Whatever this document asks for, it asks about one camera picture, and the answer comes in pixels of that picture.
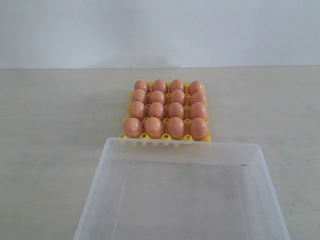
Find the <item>brown egg corner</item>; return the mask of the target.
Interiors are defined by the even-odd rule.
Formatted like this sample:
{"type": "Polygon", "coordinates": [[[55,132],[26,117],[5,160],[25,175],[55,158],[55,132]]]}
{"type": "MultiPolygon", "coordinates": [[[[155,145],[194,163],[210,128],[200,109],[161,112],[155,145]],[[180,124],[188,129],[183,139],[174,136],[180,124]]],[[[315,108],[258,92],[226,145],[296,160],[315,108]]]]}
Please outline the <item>brown egg corner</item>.
{"type": "Polygon", "coordinates": [[[129,108],[129,116],[142,121],[147,115],[146,106],[141,101],[134,101],[129,108]]]}

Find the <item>brown egg bin bottom edge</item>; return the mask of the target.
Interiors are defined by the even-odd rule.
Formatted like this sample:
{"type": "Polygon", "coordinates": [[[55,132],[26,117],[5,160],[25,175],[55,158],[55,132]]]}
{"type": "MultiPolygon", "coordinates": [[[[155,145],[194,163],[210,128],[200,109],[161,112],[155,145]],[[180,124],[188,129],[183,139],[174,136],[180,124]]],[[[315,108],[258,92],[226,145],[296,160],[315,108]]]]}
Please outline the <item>brown egg bin bottom edge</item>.
{"type": "Polygon", "coordinates": [[[179,103],[182,106],[186,105],[186,95],[185,93],[180,90],[176,89],[170,94],[170,103],[179,103]]]}

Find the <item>brown egg large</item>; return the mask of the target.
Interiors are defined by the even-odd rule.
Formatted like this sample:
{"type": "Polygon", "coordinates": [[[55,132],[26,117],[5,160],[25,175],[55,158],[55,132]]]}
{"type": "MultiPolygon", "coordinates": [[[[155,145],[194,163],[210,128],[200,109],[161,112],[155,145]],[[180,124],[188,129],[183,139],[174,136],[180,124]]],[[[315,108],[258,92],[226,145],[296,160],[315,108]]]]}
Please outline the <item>brown egg large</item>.
{"type": "Polygon", "coordinates": [[[144,126],[139,119],[128,117],[123,122],[123,130],[128,137],[138,138],[144,132],[144,126]]]}

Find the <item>clear plastic bin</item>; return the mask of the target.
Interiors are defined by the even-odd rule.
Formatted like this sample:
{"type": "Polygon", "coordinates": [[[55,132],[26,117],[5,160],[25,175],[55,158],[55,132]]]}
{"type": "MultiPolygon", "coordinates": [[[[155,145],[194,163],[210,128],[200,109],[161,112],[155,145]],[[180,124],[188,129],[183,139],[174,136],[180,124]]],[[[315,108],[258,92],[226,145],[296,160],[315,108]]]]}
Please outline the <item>clear plastic bin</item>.
{"type": "Polygon", "coordinates": [[[109,138],[76,240],[288,240],[257,144],[109,138]]]}

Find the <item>yellow plastic egg tray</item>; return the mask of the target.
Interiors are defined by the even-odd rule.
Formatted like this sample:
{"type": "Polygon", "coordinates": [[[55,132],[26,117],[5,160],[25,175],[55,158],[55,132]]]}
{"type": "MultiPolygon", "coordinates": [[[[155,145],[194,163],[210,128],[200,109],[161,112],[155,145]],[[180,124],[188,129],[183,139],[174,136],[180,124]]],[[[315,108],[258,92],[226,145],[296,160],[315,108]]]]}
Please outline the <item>yellow plastic egg tray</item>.
{"type": "MultiPolygon", "coordinates": [[[[170,85],[171,85],[171,82],[166,82],[167,84],[167,87],[168,87],[168,93],[165,94],[166,96],[166,105],[164,105],[164,108],[165,108],[165,111],[166,111],[166,117],[165,119],[162,121],[163,124],[164,124],[164,127],[165,127],[165,132],[164,134],[160,137],[160,138],[152,138],[150,137],[146,132],[145,132],[145,121],[147,120],[147,118],[149,118],[149,107],[151,105],[150,103],[150,95],[151,93],[153,92],[153,83],[154,82],[147,82],[147,84],[149,85],[149,88],[150,88],[150,92],[147,94],[148,96],[148,104],[145,105],[146,107],[146,117],[141,121],[142,124],[143,124],[143,133],[137,137],[137,138],[132,138],[134,139],[135,141],[137,141],[138,139],[140,139],[142,141],[142,144],[143,145],[146,145],[147,141],[148,140],[154,140],[155,141],[155,144],[157,145],[159,141],[163,141],[164,145],[168,145],[170,141],[174,141],[174,145],[176,147],[178,147],[179,145],[181,145],[182,142],[210,142],[211,141],[211,131],[210,131],[210,128],[209,128],[209,114],[208,114],[208,103],[206,103],[206,109],[207,109],[207,118],[205,119],[206,123],[207,123],[207,126],[208,126],[208,134],[207,136],[203,139],[203,140],[200,140],[200,141],[197,141],[197,140],[194,140],[193,137],[190,135],[190,132],[189,132],[189,128],[190,128],[190,123],[192,121],[192,119],[189,118],[189,110],[190,110],[190,105],[189,105],[189,100],[190,100],[190,97],[191,95],[188,94],[188,88],[189,88],[189,85],[190,83],[184,83],[185,85],[185,96],[186,96],[186,104],[184,106],[184,109],[185,109],[185,120],[184,121],[184,124],[185,124],[185,127],[186,127],[186,134],[183,138],[181,139],[174,139],[172,138],[169,134],[168,134],[168,129],[167,129],[167,123],[169,121],[169,117],[168,117],[168,107],[169,105],[171,104],[170,103],[170,95],[171,95],[171,92],[170,92],[170,85]]],[[[130,118],[129,116],[129,109],[130,109],[130,106],[132,104],[132,101],[131,101],[131,97],[132,97],[132,93],[130,94],[129,98],[130,98],[130,102],[129,104],[126,106],[126,110],[127,110],[127,116],[122,120],[122,124],[124,123],[124,120],[126,118],[130,118]]],[[[120,137],[121,138],[131,138],[129,136],[127,136],[124,132],[124,125],[123,125],[123,131],[122,133],[120,134],[120,137]]]]}

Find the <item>brown egg tray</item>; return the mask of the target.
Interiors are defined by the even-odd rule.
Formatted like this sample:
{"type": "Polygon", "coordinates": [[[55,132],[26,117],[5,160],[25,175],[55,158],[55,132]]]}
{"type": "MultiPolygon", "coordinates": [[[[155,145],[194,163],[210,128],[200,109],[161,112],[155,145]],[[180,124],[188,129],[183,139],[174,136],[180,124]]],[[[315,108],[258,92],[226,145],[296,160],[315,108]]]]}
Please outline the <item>brown egg tray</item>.
{"type": "Polygon", "coordinates": [[[154,81],[153,85],[152,85],[152,91],[161,91],[164,94],[168,93],[168,85],[167,83],[161,79],[158,78],[157,80],[154,81]]]}
{"type": "Polygon", "coordinates": [[[148,83],[144,80],[137,80],[134,84],[134,89],[140,89],[145,91],[147,94],[150,92],[150,87],[148,85],[148,83]]]}
{"type": "Polygon", "coordinates": [[[179,78],[174,79],[170,84],[170,92],[172,93],[175,90],[180,90],[185,92],[185,84],[179,78]]]}

